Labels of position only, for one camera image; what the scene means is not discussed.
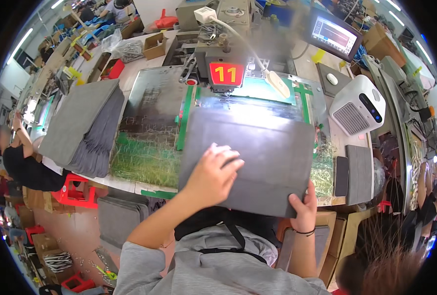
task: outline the smartphone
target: smartphone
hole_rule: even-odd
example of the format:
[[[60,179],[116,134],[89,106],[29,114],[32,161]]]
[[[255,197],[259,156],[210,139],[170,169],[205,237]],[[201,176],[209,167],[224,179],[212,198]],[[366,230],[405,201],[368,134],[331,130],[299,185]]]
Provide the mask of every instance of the smartphone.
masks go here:
[[[345,197],[348,194],[348,158],[337,156],[335,158],[334,195]]]

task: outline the computer mouse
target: computer mouse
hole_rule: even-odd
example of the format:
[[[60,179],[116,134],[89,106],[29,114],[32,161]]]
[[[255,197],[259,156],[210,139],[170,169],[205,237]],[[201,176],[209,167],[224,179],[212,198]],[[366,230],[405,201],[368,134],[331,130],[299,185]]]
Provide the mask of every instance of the computer mouse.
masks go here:
[[[327,74],[327,80],[332,83],[332,85],[337,85],[338,84],[338,79],[337,77],[335,77],[334,74]]]

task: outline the control panel screen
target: control panel screen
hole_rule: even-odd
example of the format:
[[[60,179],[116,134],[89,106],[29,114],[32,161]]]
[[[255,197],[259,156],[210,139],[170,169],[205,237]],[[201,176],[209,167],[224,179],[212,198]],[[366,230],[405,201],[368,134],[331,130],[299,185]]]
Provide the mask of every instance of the control panel screen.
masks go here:
[[[312,32],[312,38],[345,55],[350,54],[357,40],[356,35],[321,16],[317,17]]]

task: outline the black bracelet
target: black bracelet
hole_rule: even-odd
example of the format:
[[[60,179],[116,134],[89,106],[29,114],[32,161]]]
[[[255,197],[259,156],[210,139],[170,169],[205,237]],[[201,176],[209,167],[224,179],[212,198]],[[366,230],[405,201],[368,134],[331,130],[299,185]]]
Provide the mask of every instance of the black bracelet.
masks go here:
[[[315,233],[315,227],[313,228],[313,230],[311,230],[311,231],[308,232],[308,233],[301,233],[301,232],[298,232],[298,231],[295,230],[295,229],[294,229],[294,233],[298,233],[298,234],[305,235],[305,236],[311,236],[311,235],[313,235],[313,234]]]

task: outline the number 11 sign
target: number 11 sign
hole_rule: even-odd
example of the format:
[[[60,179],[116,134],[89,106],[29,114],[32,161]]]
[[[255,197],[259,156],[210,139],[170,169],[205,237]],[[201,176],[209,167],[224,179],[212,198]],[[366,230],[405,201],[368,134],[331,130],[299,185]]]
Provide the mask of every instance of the number 11 sign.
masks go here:
[[[225,63],[211,63],[210,76],[212,82],[216,85],[241,85],[243,80],[243,73],[245,71],[244,65],[234,65]]]

